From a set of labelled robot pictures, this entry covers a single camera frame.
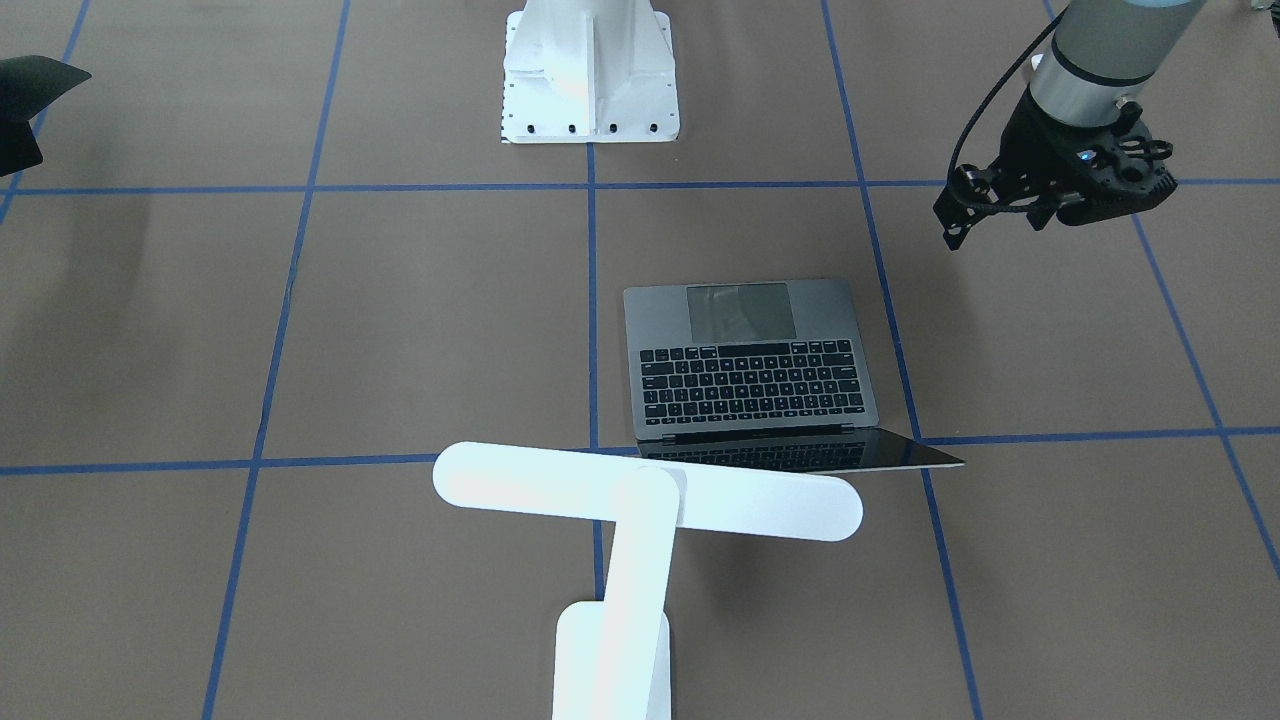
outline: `laptop keyboard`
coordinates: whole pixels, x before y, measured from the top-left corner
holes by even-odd
[[[849,340],[641,350],[640,374],[646,425],[867,413]]]
[[[861,465],[863,442],[818,443],[777,447],[737,447],[728,450],[671,450],[653,452],[646,457],[701,465],[730,465],[758,470],[786,470],[791,473],[849,470]]]

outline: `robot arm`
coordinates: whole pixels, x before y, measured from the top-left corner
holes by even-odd
[[[1025,213],[1037,231],[1149,210],[1178,187],[1135,100],[1204,0],[1074,0],[1010,68],[970,119],[933,211],[951,250],[996,213]],[[1056,28],[984,170],[956,167],[978,115]],[[1015,205],[1019,200],[1036,200]]]

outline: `blue grid line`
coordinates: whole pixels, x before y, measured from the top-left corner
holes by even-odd
[[[827,44],[831,49],[831,63],[836,73],[836,85],[840,88],[840,104],[845,111],[845,127],[849,132],[849,146],[854,156],[854,170],[858,173],[859,191],[863,199],[863,211],[867,214],[867,231],[870,234],[872,251],[876,255],[876,273],[879,277],[881,292],[884,296],[884,313],[888,319],[890,334],[893,340],[893,355],[897,357],[897,370],[902,380],[902,395],[906,401],[906,413],[911,420],[911,436],[920,437],[920,423],[915,410],[915,398],[911,393],[911,380],[906,370],[906,357],[902,352],[902,338],[899,333],[897,318],[893,313],[893,299],[890,293],[888,274],[884,270],[884,258],[881,252],[879,233],[876,229],[876,215],[872,210],[870,191],[867,187],[867,174],[863,170],[861,152],[858,147],[858,131],[854,126],[854,113],[849,104],[849,91],[845,85],[845,72],[840,63],[840,50],[836,45],[836,32],[831,22],[831,8],[827,0],[822,0],[822,15],[827,27]],[[942,571],[942,583],[947,592],[947,603],[951,607],[951,624],[956,634],[956,646],[960,653],[960,664],[964,670],[965,685],[969,691],[969,706],[974,720],[983,720],[982,700],[978,694],[978,680],[973,673],[973,661],[969,655],[969,641],[964,629],[964,615],[960,611],[960,597],[956,593],[955,578],[951,571],[951,553],[947,550],[946,533],[942,528],[942,516],[938,514],[937,500],[933,495],[933,482],[928,470],[920,471],[924,484],[924,495],[929,506],[929,521],[933,525],[933,539],[937,546],[938,564]]]
[[[253,511],[253,497],[257,492],[259,471],[262,466],[262,450],[266,446],[266,430],[271,419],[271,405],[275,397],[275,382],[280,370],[280,357],[284,354],[284,336],[289,325],[289,311],[293,302],[293,284],[298,277],[298,260],[302,255],[302,245],[306,240],[307,222],[311,214],[311,201],[314,186],[320,173],[320,156],[324,152],[325,129],[329,124],[329,108],[333,104],[334,87],[338,82],[338,68],[342,61],[342,46],[347,35],[347,18],[351,14],[351,0],[343,0],[342,13],[338,17],[338,32],[334,38],[333,58],[329,63],[329,79],[325,85],[324,102],[320,106],[320,122],[316,127],[315,146],[311,152],[311,169],[307,174],[308,190],[302,197],[302,209],[298,214],[298,231],[293,241],[293,254],[289,258],[289,274],[284,283],[284,296],[280,300],[280,319],[276,324],[275,342],[271,348],[271,364],[266,375],[266,388],[262,391],[262,416],[257,428],[257,437],[253,442],[252,465],[248,471],[248,480],[244,484],[244,502],[241,506],[239,524],[236,530],[236,546],[232,551],[230,570],[227,575],[227,593],[223,597],[223,612],[218,623],[218,641],[214,644],[214,657],[209,669],[209,685],[205,689],[205,706],[202,720],[212,720],[214,703],[218,698],[218,683],[221,676],[223,657],[227,651],[227,638],[230,634],[232,612],[236,607],[236,589],[239,583],[241,564],[244,559],[244,542],[248,537],[250,519]]]
[[[170,470],[247,470],[250,460],[174,460],[159,462],[88,462],[83,465],[15,465],[0,468],[0,478],[22,475],[84,475],[97,473],[163,473]]]
[[[788,187],[856,187],[858,181],[680,181],[602,182],[599,190],[750,190]]]
[[[925,445],[1020,445],[1037,442],[1098,442],[1116,439],[1156,439],[1156,438],[1193,438],[1217,437],[1216,428],[1176,428],[1165,430],[1102,430],[1082,433],[1025,433],[1001,436],[955,436],[922,438]]]
[[[1187,360],[1190,363],[1192,372],[1196,374],[1196,382],[1199,384],[1201,393],[1204,396],[1204,405],[1208,406],[1210,416],[1213,419],[1213,427],[1217,430],[1219,438],[1222,442],[1222,450],[1226,452],[1226,459],[1231,464],[1231,471],[1235,473],[1235,482],[1240,486],[1240,493],[1244,496],[1244,502],[1249,507],[1249,514],[1253,516],[1253,524],[1258,529],[1258,536],[1262,538],[1262,546],[1267,551],[1267,556],[1271,559],[1271,568],[1275,570],[1276,579],[1280,580],[1280,555],[1276,553],[1275,542],[1271,539],[1271,533],[1267,530],[1266,520],[1262,518],[1261,510],[1258,510],[1258,503],[1253,497],[1253,489],[1249,487],[1249,480],[1244,477],[1244,469],[1240,466],[1239,459],[1235,456],[1235,448],[1231,446],[1231,438],[1226,432],[1226,427],[1222,424],[1222,416],[1217,411],[1217,404],[1213,402],[1213,396],[1210,393],[1208,382],[1204,379],[1204,373],[1201,369],[1199,360],[1196,357],[1196,351],[1192,348],[1190,337],[1187,334],[1187,328],[1183,325],[1181,316],[1178,314],[1178,307],[1174,304],[1174,296],[1169,291],[1169,286],[1165,283],[1165,274],[1160,272],[1160,264],[1156,263],[1156,254],[1151,249],[1151,242],[1147,238],[1147,231],[1142,225],[1142,220],[1138,215],[1130,215],[1133,219],[1133,227],[1138,232],[1138,240],[1142,242],[1142,250],[1147,255],[1147,263],[1151,264],[1151,272],[1156,277],[1156,284],[1160,286],[1160,295],[1165,300],[1165,307],[1169,309],[1169,316],[1174,322],[1174,328],[1178,331],[1178,338],[1183,343],[1183,350],[1187,352]]]
[[[79,12],[76,14],[76,23],[72,26],[72,35],[67,38],[67,47],[63,49],[63,63],[72,61],[72,54],[76,53],[76,44],[79,42],[81,31],[84,29],[84,17],[88,15],[88,4],[91,0],[82,0]],[[45,127],[45,118],[49,115],[49,108],[40,111],[36,117],[36,122],[31,126],[31,135],[33,137],[40,137],[41,128]],[[9,181],[9,191],[5,192],[4,200],[0,201],[0,225],[4,224],[4,219],[9,217],[9,208],[13,206],[14,193],[18,186],[22,183],[22,170],[14,173],[13,179]]]
[[[596,360],[599,357],[596,320],[599,318],[596,296],[596,263],[595,263],[595,143],[586,143],[586,306],[588,306],[588,368],[586,368],[586,393],[589,418],[589,447],[591,450],[600,445],[600,415],[599,415],[599,378],[596,375]],[[604,600],[604,525],[599,520],[591,520],[591,573],[595,580],[595,600]]]

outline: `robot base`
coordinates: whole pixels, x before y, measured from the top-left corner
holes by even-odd
[[[585,142],[669,142],[680,135],[680,105],[676,100],[676,72],[671,45],[671,19],[636,6],[631,47],[616,47],[616,33],[605,32],[595,17],[585,15],[585,42],[576,50],[544,41],[532,53],[513,41],[527,10],[507,19],[506,82],[502,102],[502,140],[515,143]],[[652,13],[652,19],[643,15]],[[545,28],[526,28],[543,35]],[[554,37],[553,33],[545,37]],[[631,67],[630,55],[618,59],[609,53],[631,50],[637,72],[611,72]],[[559,68],[561,77],[554,77]]]

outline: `white pedestal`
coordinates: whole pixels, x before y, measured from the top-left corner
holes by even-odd
[[[561,612],[556,625],[556,680],[552,689],[552,720],[586,720],[600,664],[603,602],[575,602]],[[671,625],[662,615],[658,652],[654,655],[645,720],[671,720]]]
[[[648,0],[529,0],[506,36],[503,142],[680,135],[671,19]]]

